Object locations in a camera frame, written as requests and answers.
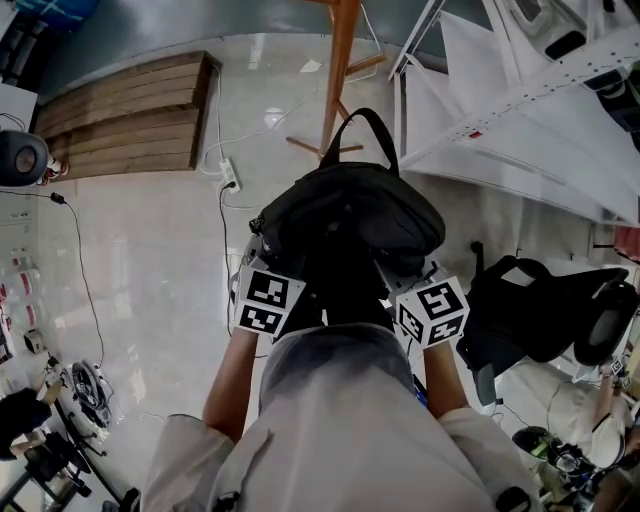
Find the black cable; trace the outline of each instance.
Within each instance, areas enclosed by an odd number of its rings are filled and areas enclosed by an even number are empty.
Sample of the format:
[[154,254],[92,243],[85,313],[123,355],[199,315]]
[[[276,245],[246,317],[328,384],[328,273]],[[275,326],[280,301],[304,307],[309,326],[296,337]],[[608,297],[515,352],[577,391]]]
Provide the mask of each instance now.
[[231,336],[231,327],[229,326],[229,310],[231,309],[231,269],[229,268],[229,248],[227,246],[227,221],[224,218],[224,211],[222,210],[222,195],[228,188],[233,187],[233,182],[227,183],[220,190],[220,196],[218,197],[218,206],[220,207],[220,218],[222,219],[222,229],[224,231],[224,264],[227,267],[227,332]]
[[513,414],[516,418],[518,418],[518,420],[520,421],[520,423],[522,423],[524,426],[526,426],[526,427],[530,427],[530,426],[531,426],[531,425],[529,425],[528,423],[526,423],[526,422],[522,421],[522,418],[521,418],[520,416],[518,416],[518,414],[517,414],[513,409],[511,409],[511,407],[509,407],[507,404],[505,404],[504,402],[502,402],[502,404],[501,404],[501,405],[502,405],[505,409],[507,409],[507,410],[511,411],[511,414]]
[[502,426],[502,420],[504,419],[504,413],[502,413],[502,412],[494,412],[494,413],[491,415],[491,418],[493,418],[494,416],[498,416],[498,414],[499,414],[500,416],[502,416],[502,417],[498,420],[498,426],[499,426],[499,427],[501,427],[501,426]]
[[23,132],[27,131],[27,127],[25,126],[24,121],[19,117],[16,117],[12,114],[7,114],[6,112],[0,112],[0,116],[6,117],[10,121],[13,121],[16,125],[18,125],[18,128],[20,128],[21,131]]
[[556,391],[553,395],[551,395],[551,400],[549,400],[549,405],[547,406],[547,430],[549,432],[551,432],[551,426],[549,425],[549,413],[551,412],[551,404],[553,403],[553,399],[556,397],[556,395],[560,392],[560,388],[564,385],[564,384],[570,384],[572,381],[567,380],[565,382],[561,382],[560,384],[558,384],[558,387],[556,388]]
[[98,332],[98,338],[100,338],[100,363],[97,364],[97,368],[102,368],[102,363],[104,362],[104,340],[102,339],[102,332],[100,332],[100,323],[98,322],[98,314],[96,313],[96,307],[93,304],[93,297],[91,296],[91,292],[89,291],[89,283],[87,282],[87,276],[84,272],[84,261],[82,260],[82,236],[80,235],[80,223],[78,222],[78,216],[76,215],[73,207],[64,201],[63,204],[66,204],[73,213],[73,218],[76,221],[76,231],[78,232],[78,256],[80,257],[80,272],[82,273],[82,280],[84,281],[84,286],[87,290],[87,297],[89,298],[89,304],[91,305],[91,311],[93,312],[93,319],[96,322],[96,331]]
[[55,192],[52,193],[50,196],[47,196],[45,194],[34,194],[31,192],[22,193],[22,192],[10,192],[8,190],[0,190],[0,194],[9,194],[13,196],[32,196],[32,197],[41,197],[44,199],[49,199],[57,204],[66,204],[69,210],[71,210],[71,213],[73,213],[73,218],[76,221],[76,231],[78,232],[78,255],[80,257],[80,272],[82,273],[82,279],[84,281],[84,286],[87,290],[87,297],[89,298],[89,304],[91,305],[93,319],[95,320],[95,323],[96,323],[96,331],[98,332],[98,338],[100,339],[101,356],[100,356],[100,364],[98,364],[97,367],[98,369],[102,368],[102,363],[104,362],[104,340],[102,338],[102,332],[100,331],[100,323],[98,322],[98,315],[96,313],[96,308],[93,304],[93,297],[91,296],[91,291],[89,290],[89,283],[87,282],[87,276],[85,275],[85,271],[84,271],[84,261],[82,259],[82,235],[80,234],[80,223],[78,222],[78,216],[76,215],[75,210],[69,203],[67,203],[67,201],[63,196],[61,196],[60,194],[56,194]]
[[42,197],[44,199],[51,199],[51,196],[47,196],[45,194],[32,194],[30,192],[9,192],[8,190],[0,190],[0,194],[9,194],[12,196],[32,196],[32,197]]

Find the wooden pallet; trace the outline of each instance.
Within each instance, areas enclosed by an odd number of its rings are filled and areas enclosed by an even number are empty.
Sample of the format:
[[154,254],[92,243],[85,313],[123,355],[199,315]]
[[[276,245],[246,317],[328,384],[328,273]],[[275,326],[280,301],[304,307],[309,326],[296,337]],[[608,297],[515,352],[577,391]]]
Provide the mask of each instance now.
[[204,52],[168,57],[47,104],[35,131],[71,164],[58,180],[195,169],[213,64]]

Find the gray shirt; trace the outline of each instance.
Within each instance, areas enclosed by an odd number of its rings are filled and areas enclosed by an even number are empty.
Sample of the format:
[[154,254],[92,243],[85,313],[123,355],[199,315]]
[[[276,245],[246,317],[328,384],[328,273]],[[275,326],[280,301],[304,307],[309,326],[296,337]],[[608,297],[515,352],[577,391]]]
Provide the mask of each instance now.
[[395,336],[373,325],[292,333],[269,357],[258,420],[237,445],[186,416],[168,419],[144,511],[493,511],[529,494],[511,440],[470,408],[436,420],[416,399]]

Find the wooden pole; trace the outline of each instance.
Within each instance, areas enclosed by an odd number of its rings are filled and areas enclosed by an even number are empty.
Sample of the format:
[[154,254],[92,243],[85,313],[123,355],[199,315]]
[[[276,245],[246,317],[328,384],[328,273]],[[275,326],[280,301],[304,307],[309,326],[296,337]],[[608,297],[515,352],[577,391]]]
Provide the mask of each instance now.
[[349,67],[349,56],[356,31],[356,22],[360,13],[360,0],[340,0],[335,8],[335,24],[331,41],[331,67],[329,69],[329,87],[327,104],[322,126],[322,142],[319,154],[324,155],[331,143],[333,127],[338,114],[338,102],[342,95],[344,80]]
[[[287,141],[302,149],[311,151],[322,158],[333,137],[333,127],[338,113],[343,119],[349,117],[349,112],[340,101],[342,89],[344,88],[345,77],[348,74],[356,73],[369,66],[382,62],[386,57],[384,54],[374,55],[367,59],[356,62],[349,66],[351,47],[356,32],[356,22],[360,13],[361,0],[311,0],[327,5],[329,11],[329,21],[333,28],[333,38],[331,40],[331,64],[329,68],[329,85],[327,87],[327,102],[324,112],[324,123],[322,125],[322,141],[319,148],[315,148],[306,142],[294,137],[287,137]],[[361,144],[355,144],[346,148],[341,148],[340,152],[358,151]]]

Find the backpack handle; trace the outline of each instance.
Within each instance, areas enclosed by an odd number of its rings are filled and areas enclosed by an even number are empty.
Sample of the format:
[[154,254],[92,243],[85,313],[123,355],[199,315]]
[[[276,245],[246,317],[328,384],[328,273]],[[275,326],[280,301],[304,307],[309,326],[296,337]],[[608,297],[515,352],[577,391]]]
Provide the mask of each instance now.
[[344,120],[344,123],[342,123],[342,126],[333,138],[331,146],[329,146],[329,149],[327,150],[327,154],[324,155],[320,161],[320,169],[340,163],[340,138],[342,137],[342,132],[347,127],[347,124],[349,124],[349,121],[351,121],[354,116],[362,116],[369,122],[369,126],[371,126],[371,129],[373,130],[373,134],[376,136],[376,139],[378,139],[378,143],[380,144],[382,151],[384,151],[387,160],[389,160],[389,163],[391,164],[389,165],[389,172],[398,176],[398,157],[396,156],[396,148],[393,145],[391,134],[382,122],[382,119],[380,119],[380,116],[370,108],[359,108]]

